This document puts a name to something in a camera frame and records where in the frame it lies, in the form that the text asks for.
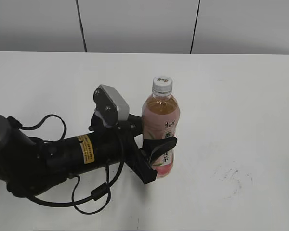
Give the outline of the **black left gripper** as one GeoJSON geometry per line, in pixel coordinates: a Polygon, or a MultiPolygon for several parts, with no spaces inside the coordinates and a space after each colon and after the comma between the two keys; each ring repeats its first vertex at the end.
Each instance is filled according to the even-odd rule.
{"type": "Polygon", "coordinates": [[[134,138],[143,132],[142,117],[133,114],[129,114],[127,121],[118,122],[110,128],[105,127],[102,120],[93,114],[89,130],[92,131],[96,168],[123,161],[144,184],[157,178],[157,171],[150,164],[177,144],[176,137],[144,139],[143,147],[138,148],[134,138]]]}

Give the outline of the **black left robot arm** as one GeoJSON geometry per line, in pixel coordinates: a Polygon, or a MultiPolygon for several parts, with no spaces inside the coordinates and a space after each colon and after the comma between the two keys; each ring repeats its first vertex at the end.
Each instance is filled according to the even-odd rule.
{"type": "Polygon", "coordinates": [[[134,139],[143,131],[135,115],[110,128],[94,116],[89,133],[56,141],[29,137],[24,130],[15,118],[0,115],[0,180],[16,197],[38,196],[68,178],[115,163],[151,183],[157,178],[153,162],[177,143],[176,137],[145,139],[139,148],[134,139]]]}

